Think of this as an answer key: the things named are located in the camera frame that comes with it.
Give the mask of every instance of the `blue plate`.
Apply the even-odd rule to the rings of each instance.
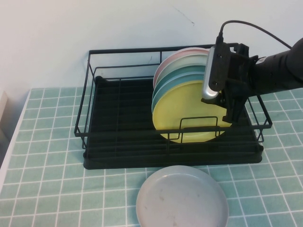
[[[157,102],[161,99],[161,97],[170,89],[192,80],[202,81],[203,79],[204,79],[204,74],[190,74],[190,75],[186,74],[186,75],[179,75],[177,77],[168,80],[165,84],[163,84],[163,86],[157,91],[155,95],[154,94],[152,95],[153,99],[151,104],[151,112],[153,112]]]
[[[167,74],[165,77],[163,77],[156,85],[154,92],[152,94],[152,98],[154,98],[157,91],[162,87],[163,84],[165,84],[170,79],[177,77],[177,76],[185,76],[190,74],[203,74],[205,72],[205,66],[202,65],[193,65],[193,66],[186,66],[181,69],[177,69],[172,71],[171,73]]]

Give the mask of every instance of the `black dish rack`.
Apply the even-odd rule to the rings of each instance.
[[[82,148],[85,149],[84,167],[103,169],[260,162],[263,147],[259,143],[264,141],[262,131],[270,128],[272,122],[259,96],[258,104],[264,115],[264,123],[259,123],[253,105],[248,100],[250,114],[243,109],[239,122],[231,127],[214,124],[183,128],[182,121],[191,118],[182,119],[179,129],[155,130],[153,126],[153,76],[150,75],[162,62],[163,56],[187,47],[208,49],[211,46],[213,45],[90,51],[74,130],[75,136],[81,137]],[[115,56],[119,60],[123,58],[124,63],[111,65],[111,61],[115,62]],[[140,70],[137,70],[142,71],[148,67],[153,69],[143,71],[149,73],[149,76],[142,76]],[[105,78],[105,70],[120,72],[112,72],[111,78]],[[134,72],[135,76],[124,77],[126,71],[130,75]],[[183,138],[184,133],[206,131],[214,132],[215,138],[207,142],[175,143],[173,140],[176,138],[167,140],[161,136],[167,134],[171,138],[172,133],[177,133],[178,138]]]

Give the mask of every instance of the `black cable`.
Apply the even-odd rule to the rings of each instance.
[[[227,24],[230,24],[230,23],[238,23],[238,24],[245,24],[245,25],[252,26],[252,27],[254,27],[256,29],[259,29],[260,31],[266,33],[267,35],[273,37],[274,39],[276,39],[277,41],[279,41],[280,43],[282,43],[284,46],[288,47],[289,49],[292,48],[290,45],[288,45],[287,43],[285,43],[284,41],[282,41],[281,39],[279,39],[275,35],[271,34],[270,32],[266,31],[265,29],[263,29],[263,28],[261,28],[261,27],[259,27],[257,25],[254,25],[252,23],[241,21],[241,20],[229,20],[229,21],[224,22],[222,24],[222,26],[221,26],[219,36],[217,37],[217,42],[223,41],[223,29],[224,29],[224,26],[227,25]]]

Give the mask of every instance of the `stack of plates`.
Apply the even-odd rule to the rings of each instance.
[[[157,130],[179,129],[181,119],[189,117],[216,116],[218,126],[231,125],[222,121],[226,109],[201,102],[207,56],[208,51],[203,48],[186,48],[159,65],[153,78],[151,105],[152,120]],[[196,118],[183,120],[181,128],[215,125],[216,118]],[[169,138],[181,142],[178,133],[170,134]],[[182,142],[204,142],[213,138],[215,132],[184,133]]]

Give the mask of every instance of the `tiled countertop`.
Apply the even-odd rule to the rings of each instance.
[[[81,93],[29,94],[0,170],[0,227],[139,226],[137,193],[156,169],[83,168],[81,140],[73,135]],[[262,162],[197,168],[223,188],[228,227],[302,227],[303,89],[263,100],[274,126],[264,132]]]

